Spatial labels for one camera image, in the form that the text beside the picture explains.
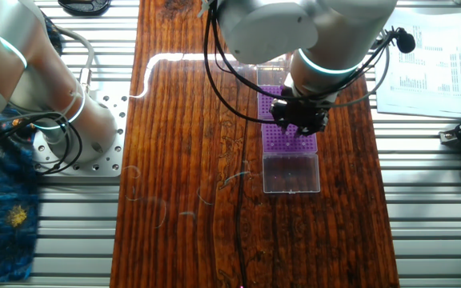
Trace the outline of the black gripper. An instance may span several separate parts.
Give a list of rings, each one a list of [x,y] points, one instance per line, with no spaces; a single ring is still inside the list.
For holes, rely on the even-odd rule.
[[[269,109],[282,135],[310,136],[328,123],[328,111],[298,100],[275,99]]]

